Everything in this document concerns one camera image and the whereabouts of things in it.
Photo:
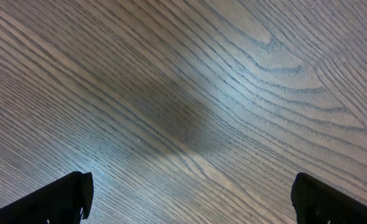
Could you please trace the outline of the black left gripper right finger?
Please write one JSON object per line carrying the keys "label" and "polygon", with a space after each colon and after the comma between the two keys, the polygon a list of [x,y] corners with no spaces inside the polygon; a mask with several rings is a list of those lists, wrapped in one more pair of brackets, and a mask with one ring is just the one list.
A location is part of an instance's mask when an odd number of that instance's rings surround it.
{"label": "black left gripper right finger", "polygon": [[367,224],[367,206],[304,172],[290,193],[298,224]]}

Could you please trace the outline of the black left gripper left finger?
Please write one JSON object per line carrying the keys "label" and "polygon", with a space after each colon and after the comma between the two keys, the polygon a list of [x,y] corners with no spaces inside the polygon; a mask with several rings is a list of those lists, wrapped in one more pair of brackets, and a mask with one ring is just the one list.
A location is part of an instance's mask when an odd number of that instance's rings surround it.
{"label": "black left gripper left finger", "polygon": [[0,208],[0,224],[80,223],[90,215],[92,173],[72,172]]}

